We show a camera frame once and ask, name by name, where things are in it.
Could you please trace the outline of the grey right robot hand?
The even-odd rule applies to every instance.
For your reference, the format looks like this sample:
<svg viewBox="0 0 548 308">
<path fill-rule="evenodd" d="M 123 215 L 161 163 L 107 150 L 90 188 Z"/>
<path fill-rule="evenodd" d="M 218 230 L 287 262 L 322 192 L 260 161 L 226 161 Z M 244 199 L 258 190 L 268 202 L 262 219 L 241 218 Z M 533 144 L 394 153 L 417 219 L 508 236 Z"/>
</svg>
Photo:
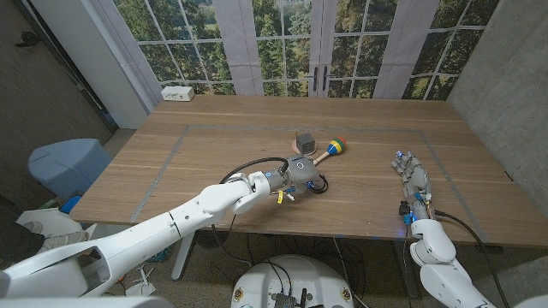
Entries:
<svg viewBox="0 0 548 308">
<path fill-rule="evenodd" d="M 433 219 L 432 185 L 420 160 L 411 151 L 397 151 L 391 165 L 402 177 L 403 197 L 415 219 Z"/>
</svg>

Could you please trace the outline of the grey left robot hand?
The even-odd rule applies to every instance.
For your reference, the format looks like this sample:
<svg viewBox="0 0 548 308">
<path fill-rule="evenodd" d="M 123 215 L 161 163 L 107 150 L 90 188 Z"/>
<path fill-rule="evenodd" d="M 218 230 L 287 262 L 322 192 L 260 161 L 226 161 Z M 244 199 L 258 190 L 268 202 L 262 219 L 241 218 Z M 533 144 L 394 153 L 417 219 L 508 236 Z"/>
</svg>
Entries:
<svg viewBox="0 0 548 308">
<path fill-rule="evenodd" d="M 286 193 L 302 194 L 306 191 L 324 193 L 328 189 L 328 182 L 321 175 L 313 161 L 303 155 L 295 155 L 287 158 L 289 166 L 284 175 L 287 183 L 283 187 Z"/>
</svg>

